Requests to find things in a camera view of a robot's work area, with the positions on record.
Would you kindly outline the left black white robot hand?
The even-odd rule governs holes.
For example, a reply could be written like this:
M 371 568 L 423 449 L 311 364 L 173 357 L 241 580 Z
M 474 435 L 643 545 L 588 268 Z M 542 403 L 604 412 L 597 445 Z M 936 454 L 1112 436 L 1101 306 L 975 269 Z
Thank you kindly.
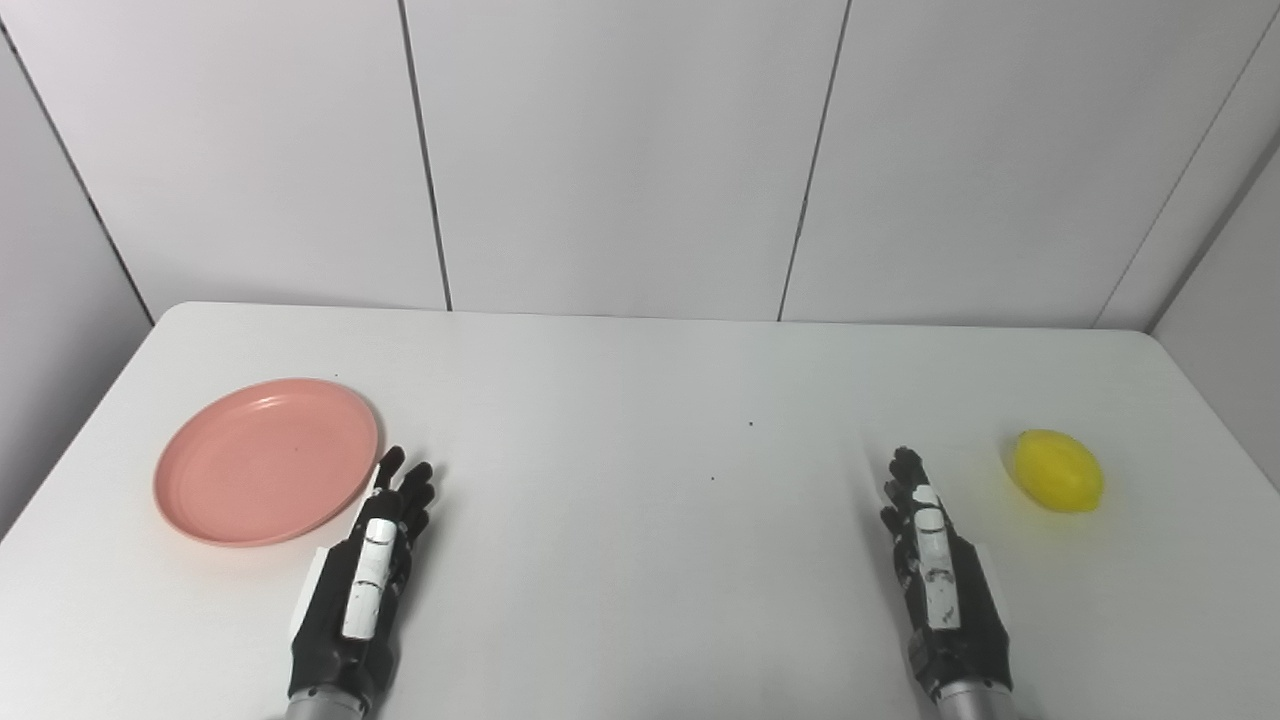
M 396 616 L 436 491 L 430 462 L 404 461 L 402 447 L 385 451 L 348 536 L 314 564 L 291 642 L 288 719 L 369 719 L 393 682 Z

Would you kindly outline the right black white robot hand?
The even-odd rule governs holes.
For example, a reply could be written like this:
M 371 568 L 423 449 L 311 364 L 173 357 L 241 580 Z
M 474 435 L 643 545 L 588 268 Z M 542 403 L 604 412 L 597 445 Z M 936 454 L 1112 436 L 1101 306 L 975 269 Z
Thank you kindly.
M 908 661 L 946 719 L 1014 719 L 1010 638 L 977 547 L 963 538 L 920 455 L 899 447 L 879 519 L 908 609 Z

